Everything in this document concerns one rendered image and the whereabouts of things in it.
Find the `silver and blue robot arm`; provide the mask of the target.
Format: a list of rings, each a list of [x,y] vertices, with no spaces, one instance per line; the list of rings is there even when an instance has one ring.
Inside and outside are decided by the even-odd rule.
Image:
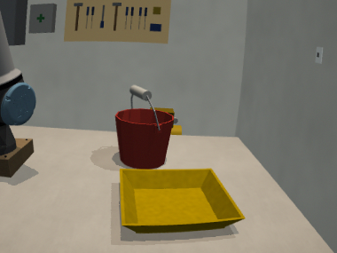
[[[9,125],[26,123],[35,109],[35,92],[14,67],[0,12],[0,155],[16,149]],[[7,124],[7,125],[6,125]]]

